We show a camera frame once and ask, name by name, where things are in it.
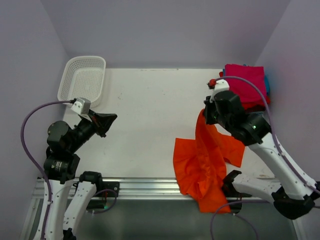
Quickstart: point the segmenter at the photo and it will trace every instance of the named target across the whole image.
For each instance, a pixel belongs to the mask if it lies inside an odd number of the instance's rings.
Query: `basket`
[[[102,98],[106,61],[99,56],[77,56],[70,59],[64,68],[59,101],[86,98],[91,108],[98,106]]]

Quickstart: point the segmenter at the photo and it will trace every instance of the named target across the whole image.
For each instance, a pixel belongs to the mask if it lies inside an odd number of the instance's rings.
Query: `white tabletop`
[[[77,151],[81,160],[76,176],[95,171],[103,177],[175,177],[175,139],[195,138],[197,117],[211,94],[207,82],[220,71],[107,68],[102,101],[92,110],[118,118],[105,138],[94,135]],[[63,120],[73,126],[80,118],[67,109]],[[239,168],[227,164],[228,172],[234,169]],[[247,147],[240,170],[256,178],[274,177]]]

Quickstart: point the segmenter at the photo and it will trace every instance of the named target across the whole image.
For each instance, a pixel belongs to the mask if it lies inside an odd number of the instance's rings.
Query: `white wall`
[[[254,64],[290,0],[41,0],[70,57],[129,68]]]
[[[0,36],[0,239],[16,240],[39,175],[22,149],[21,123],[34,107],[57,99],[68,56],[38,0],[1,1]],[[27,126],[27,145],[41,163],[47,128],[62,113],[48,107]]]
[[[318,0],[292,0],[256,62],[269,75],[279,140],[316,181],[320,181],[319,10]],[[314,209],[301,219],[307,239],[319,238],[319,214]]]

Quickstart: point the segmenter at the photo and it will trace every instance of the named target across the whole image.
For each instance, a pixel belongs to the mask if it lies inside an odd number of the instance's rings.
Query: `gray floor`
[[[260,240],[297,239],[292,221],[281,216],[271,204],[244,204],[239,214],[256,227]],[[209,240],[211,216],[200,213],[192,200],[119,200],[109,212],[94,217],[86,213],[76,237],[77,240]],[[213,227],[215,240],[256,239],[251,227],[231,214],[217,216]]]

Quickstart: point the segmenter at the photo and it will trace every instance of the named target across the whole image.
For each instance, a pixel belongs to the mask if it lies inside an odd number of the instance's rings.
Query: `orange fabric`
[[[226,163],[240,167],[245,146],[207,125],[202,110],[195,127],[195,140],[176,138],[173,167],[180,192],[189,194],[203,213],[215,212],[227,200],[221,190]],[[219,213],[229,213],[226,206]]]

